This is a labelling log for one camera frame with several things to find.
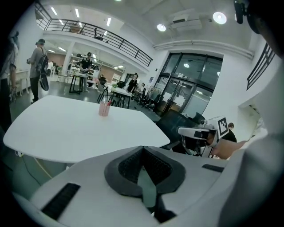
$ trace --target black shirt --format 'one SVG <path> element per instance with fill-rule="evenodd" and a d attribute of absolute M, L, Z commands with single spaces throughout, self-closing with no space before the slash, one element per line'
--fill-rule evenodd
<path fill-rule="evenodd" d="M 85 58 L 85 59 L 82 59 L 80 63 L 82 64 L 83 69 L 88 69 L 93 62 L 91 59 L 87 60 L 87 58 Z"/>
<path fill-rule="evenodd" d="M 224 135 L 222 137 L 222 139 L 229 140 L 229 141 L 232 141 L 232 142 L 237 142 L 235 134 L 231 131 L 231 129 L 229 129 L 229 132 L 226 135 Z"/>

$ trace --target black pants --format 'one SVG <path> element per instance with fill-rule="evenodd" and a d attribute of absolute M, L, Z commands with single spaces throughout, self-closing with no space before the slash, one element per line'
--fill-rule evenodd
<path fill-rule="evenodd" d="M 12 124 L 9 94 L 10 89 L 8 79 L 3 79 L 1 80 L 0 88 L 0 126 L 5 132 L 7 132 L 8 128 Z"/>
<path fill-rule="evenodd" d="M 38 97 L 38 94 L 39 94 L 39 76 L 37 77 L 34 77 L 34 78 L 30 78 L 30 81 L 31 81 L 31 90 L 32 90 L 32 93 L 34 95 L 34 102 L 38 101 L 39 97 Z"/>

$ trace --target doorway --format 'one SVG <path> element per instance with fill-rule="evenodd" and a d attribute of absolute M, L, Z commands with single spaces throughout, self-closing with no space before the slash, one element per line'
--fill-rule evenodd
<path fill-rule="evenodd" d="M 180 112 L 191 96 L 194 84 L 178 78 L 170 78 L 155 110 L 163 116 L 168 110 Z"/>

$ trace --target round ceiling light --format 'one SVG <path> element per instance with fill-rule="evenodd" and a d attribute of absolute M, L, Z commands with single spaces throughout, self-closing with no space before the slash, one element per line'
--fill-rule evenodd
<path fill-rule="evenodd" d="M 159 31 L 165 31 L 165 30 L 166 30 L 166 27 L 165 27 L 164 25 L 162 25 L 162 24 L 158 24 L 158 25 L 157 25 L 157 29 L 158 29 Z"/>
<path fill-rule="evenodd" d="M 216 12 L 213 14 L 213 19 L 219 24 L 225 24 L 227 22 L 227 17 L 224 13 Z"/>

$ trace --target bag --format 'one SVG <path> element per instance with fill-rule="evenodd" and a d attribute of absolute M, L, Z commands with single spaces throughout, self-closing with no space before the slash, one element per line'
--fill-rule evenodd
<path fill-rule="evenodd" d="M 39 75 L 39 83 L 40 83 L 41 88 L 46 91 L 49 89 L 48 81 L 46 77 L 47 67 L 48 67 L 48 58 L 47 58 L 47 55 L 45 55 L 43 52 L 43 56 L 40 58 L 39 63 L 37 64 L 35 70 L 37 74 Z"/>

